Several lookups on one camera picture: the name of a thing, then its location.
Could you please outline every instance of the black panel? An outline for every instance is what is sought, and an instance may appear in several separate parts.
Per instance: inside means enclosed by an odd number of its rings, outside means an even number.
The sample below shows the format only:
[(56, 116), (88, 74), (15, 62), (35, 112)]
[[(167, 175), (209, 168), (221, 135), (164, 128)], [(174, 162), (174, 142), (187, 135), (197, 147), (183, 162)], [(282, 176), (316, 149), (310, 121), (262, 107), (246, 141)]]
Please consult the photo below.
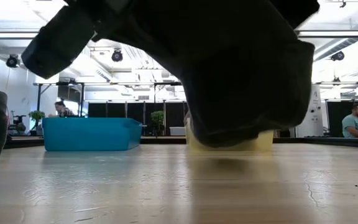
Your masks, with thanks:
[(125, 118), (125, 103), (109, 103), (107, 114), (109, 118)]
[(143, 103), (128, 103), (127, 115), (128, 118), (143, 123)]
[(146, 124), (152, 122), (151, 115), (154, 111), (162, 111), (163, 103), (146, 103)]
[(331, 137), (343, 138), (342, 120), (352, 113), (353, 102), (327, 102), (329, 135)]
[(106, 103), (89, 103), (88, 117), (89, 118), (105, 118), (105, 117), (107, 117)]
[(167, 103), (166, 104), (167, 112), (166, 116), (166, 127), (167, 131), (169, 127), (184, 127), (183, 123), (183, 103)]

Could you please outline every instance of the teal shirt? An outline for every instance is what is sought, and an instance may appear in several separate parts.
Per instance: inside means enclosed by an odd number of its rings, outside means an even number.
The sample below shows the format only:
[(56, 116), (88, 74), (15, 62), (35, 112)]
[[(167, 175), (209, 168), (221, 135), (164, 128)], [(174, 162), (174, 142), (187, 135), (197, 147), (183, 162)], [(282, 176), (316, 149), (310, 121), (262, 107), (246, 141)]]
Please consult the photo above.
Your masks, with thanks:
[(358, 130), (358, 117), (353, 116), (352, 114), (347, 115), (342, 120), (342, 133), (345, 138), (355, 138), (349, 131), (346, 130), (347, 127), (355, 127)]

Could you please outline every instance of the wooden table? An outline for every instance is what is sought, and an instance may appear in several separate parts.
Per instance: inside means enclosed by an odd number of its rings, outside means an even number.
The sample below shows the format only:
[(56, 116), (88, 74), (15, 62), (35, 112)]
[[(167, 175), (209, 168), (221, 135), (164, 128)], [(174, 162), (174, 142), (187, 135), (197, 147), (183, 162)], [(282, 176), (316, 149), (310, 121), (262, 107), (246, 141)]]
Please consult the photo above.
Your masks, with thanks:
[(0, 224), (358, 223), (358, 148), (277, 144), (273, 156), (3, 151)]

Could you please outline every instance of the fluorescent light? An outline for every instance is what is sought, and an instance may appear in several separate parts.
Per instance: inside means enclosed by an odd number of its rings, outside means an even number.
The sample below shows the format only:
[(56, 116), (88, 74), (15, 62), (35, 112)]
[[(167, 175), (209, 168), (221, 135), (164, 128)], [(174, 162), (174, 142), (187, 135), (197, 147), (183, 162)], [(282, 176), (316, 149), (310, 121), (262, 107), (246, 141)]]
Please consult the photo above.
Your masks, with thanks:
[(324, 101), (358, 101), (358, 99), (324, 99)]
[(324, 30), (319, 30), (319, 31), (300, 31), (298, 34), (299, 37), (303, 37), (305, 38), (305, 36), (307, 37), (324, 37), (324, 36), (328, 36), (330, 38), (333, 38), (335, 36), (344, 38), (346, 36), (358, 36), (358, 31), (356, 30), (352, 30), (352, 31), (324, 31)]
[(31, 40), (38, 32), (0, 32), (0, 39), (20, 39), (20, 40)]
[(358, 82), (314, 82), (315, 85), (358, 85)]
[[(154, 100), (84, 100), (90, 103), (154, 103)], [(163, 100), (156, 100), (156, 103), (163, 103)], [(186, 102), (186, 100), (165, 100), (166, 103), (182, 103)]]

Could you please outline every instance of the man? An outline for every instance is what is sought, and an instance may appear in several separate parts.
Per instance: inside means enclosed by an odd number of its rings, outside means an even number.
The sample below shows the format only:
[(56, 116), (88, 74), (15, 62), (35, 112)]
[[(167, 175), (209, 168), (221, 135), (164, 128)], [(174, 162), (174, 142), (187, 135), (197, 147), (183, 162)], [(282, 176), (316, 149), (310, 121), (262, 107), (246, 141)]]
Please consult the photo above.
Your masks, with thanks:
[(342, 133), (345, 138), (358, 138), (358, 104), (354, 104), (352, 114), (342, 120)]
[(49, 117), (61, 117), (61, 118), (67, 118), (70, 116), (74, 116), (74, 113), (66, 107), (64, 102), (59, 101), (55, 103), (55, 109), (58, 113), (58, 115), (50, 114)]

